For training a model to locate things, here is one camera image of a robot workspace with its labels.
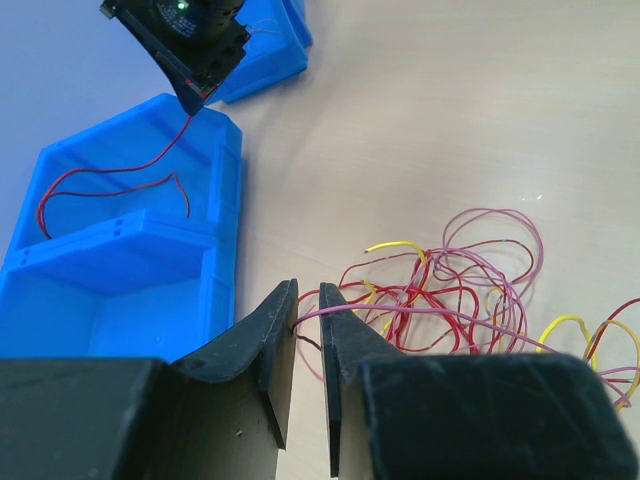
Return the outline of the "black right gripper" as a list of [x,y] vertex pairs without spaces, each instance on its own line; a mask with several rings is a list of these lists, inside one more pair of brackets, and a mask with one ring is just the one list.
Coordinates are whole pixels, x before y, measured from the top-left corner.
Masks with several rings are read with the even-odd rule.
[[245,56],[249,33],[236,17],[242,1],[104,1],[154,59],[182,108],[195,116]]

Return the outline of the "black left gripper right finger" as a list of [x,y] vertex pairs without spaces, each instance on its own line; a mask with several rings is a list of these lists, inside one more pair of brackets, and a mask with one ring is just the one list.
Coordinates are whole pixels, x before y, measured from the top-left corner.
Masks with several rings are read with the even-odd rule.
[[338,479],[634,479],[601,381],[565,354],[410,356],[319,293]]

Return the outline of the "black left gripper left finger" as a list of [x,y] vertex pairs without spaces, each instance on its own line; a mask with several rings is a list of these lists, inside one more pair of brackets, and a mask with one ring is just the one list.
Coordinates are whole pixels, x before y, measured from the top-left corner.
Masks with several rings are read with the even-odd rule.
[[174,362],[1,364],[5,479],[271,479],[286,446],[298,284]]

